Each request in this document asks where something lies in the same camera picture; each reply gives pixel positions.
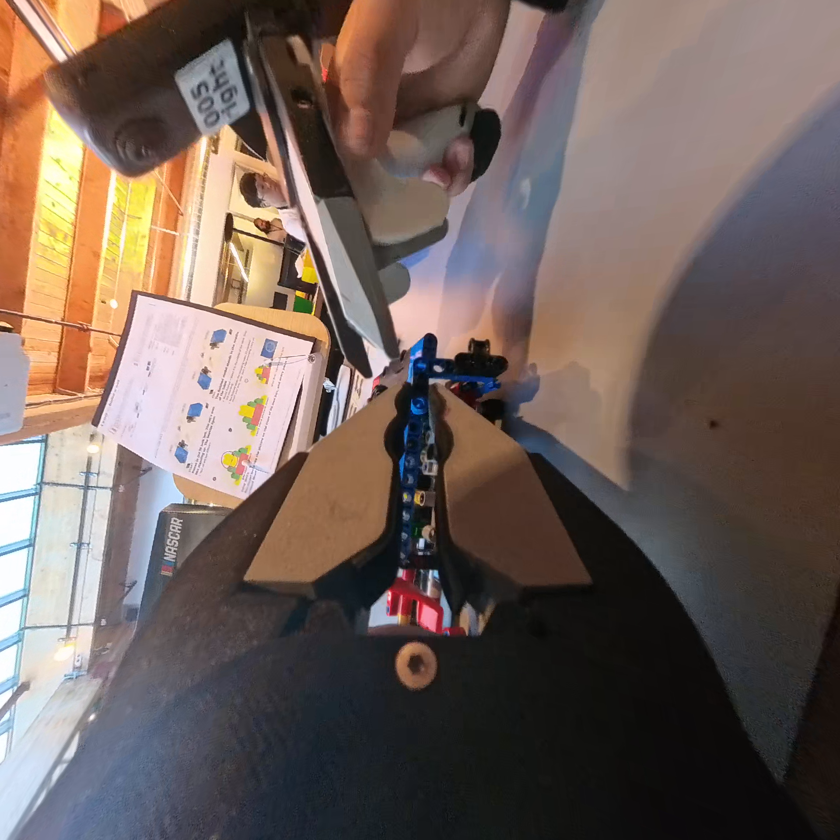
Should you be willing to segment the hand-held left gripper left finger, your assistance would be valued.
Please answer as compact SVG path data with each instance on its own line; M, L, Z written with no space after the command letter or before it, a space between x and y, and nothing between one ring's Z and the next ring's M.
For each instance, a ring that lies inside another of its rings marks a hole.
M391 442L404 385L374 398L306 454L245 582L370 607L396 576L398 481Z

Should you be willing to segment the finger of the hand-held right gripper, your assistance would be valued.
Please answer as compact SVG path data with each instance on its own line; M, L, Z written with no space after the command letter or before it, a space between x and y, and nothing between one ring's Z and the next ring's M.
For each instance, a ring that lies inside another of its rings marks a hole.
M369 379L372 367L365 341L375 339L375 264L362 215L351 198L291 198L289 204L306 235L344 358Z
M371 241L362 215L349 196L315 197L314 249L340 346L349 360L365 360L365 344L389 359L400 346Z

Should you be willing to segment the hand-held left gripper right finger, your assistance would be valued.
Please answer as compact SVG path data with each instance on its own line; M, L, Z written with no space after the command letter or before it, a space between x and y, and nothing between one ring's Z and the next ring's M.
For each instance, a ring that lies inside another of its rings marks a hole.
M433 385L438 569L454 610L592 586L526 451Z

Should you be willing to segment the partly built toy car chassis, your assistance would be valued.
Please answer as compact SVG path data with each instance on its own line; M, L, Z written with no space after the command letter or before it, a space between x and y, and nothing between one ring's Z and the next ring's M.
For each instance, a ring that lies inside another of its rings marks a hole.
M438 381L468 407L501 426L505 404L487 395L496 391L498 380L472 380L456 375L453 381ZM435 512L438 453L429 412L408 413L403 429L403 455L397 468L400 480L399 565L392 586L385 593L385 614L400 627L416 627L435 635L464 637L478 634L478 619L470 608L447 618L443 586L435 566L437 519Z

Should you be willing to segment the blue L-shaped toy beam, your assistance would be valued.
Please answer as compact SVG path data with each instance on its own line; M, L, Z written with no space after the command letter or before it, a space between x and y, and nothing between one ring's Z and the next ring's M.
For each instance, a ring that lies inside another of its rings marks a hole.
M422 417L428 412L429 384L453 381L455 362L438 356L438 339L431 332L413 345L408 359L409 408L414 417Z

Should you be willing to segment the small black toy connector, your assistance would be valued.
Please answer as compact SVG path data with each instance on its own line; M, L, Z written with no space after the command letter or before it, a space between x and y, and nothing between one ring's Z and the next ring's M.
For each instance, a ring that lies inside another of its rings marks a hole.
M505 356L491 352L488 339L471 338L467 350L454 357L454 373L472 380L479 377L496 380L507 371L508 364Z

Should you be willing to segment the person's right hand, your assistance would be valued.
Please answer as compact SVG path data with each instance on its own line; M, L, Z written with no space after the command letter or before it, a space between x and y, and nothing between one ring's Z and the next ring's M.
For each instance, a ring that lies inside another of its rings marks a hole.
M506 31L509 1L354 1L329 65L342 153L379 158L396 123L478 102Z

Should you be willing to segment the wooden document stand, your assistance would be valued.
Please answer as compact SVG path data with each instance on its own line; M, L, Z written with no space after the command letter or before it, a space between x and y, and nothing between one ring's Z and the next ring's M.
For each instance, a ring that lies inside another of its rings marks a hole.
M304 377L301 395L291 418L293 423L280 453L277 467L282 467L292 456L307 452L316 441L319 408L324 394L323 383L331 350L329 331L318 318L307 313L226 302L216 305L214 309L313 339L313 361L309 363L311 371Z

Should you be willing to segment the toy car set box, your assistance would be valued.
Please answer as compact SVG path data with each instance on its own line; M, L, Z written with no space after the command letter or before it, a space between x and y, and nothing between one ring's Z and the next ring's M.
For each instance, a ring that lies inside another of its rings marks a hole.
M232 512L232 508L192 503L166 506L156 522L138 611L141 625L186 558Z

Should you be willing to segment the printed instruction sheet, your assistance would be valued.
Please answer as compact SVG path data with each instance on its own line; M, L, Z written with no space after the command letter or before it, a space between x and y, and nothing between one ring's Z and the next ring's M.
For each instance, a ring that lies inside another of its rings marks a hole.
M92 425L150 465L241 501L280 464L316 340L135 291Z

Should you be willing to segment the large grid window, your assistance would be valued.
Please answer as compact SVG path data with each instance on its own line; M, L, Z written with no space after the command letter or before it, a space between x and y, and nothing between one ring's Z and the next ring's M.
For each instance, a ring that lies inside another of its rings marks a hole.
M47 437L1 447L1 756L14 738L14 695L25 640Z

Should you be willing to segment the white wall-mounted device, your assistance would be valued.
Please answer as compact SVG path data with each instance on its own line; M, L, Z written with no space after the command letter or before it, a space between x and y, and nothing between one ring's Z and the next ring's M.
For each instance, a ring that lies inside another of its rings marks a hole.
M19 333L2 323L1 435L18 432L25 418L30 360Z

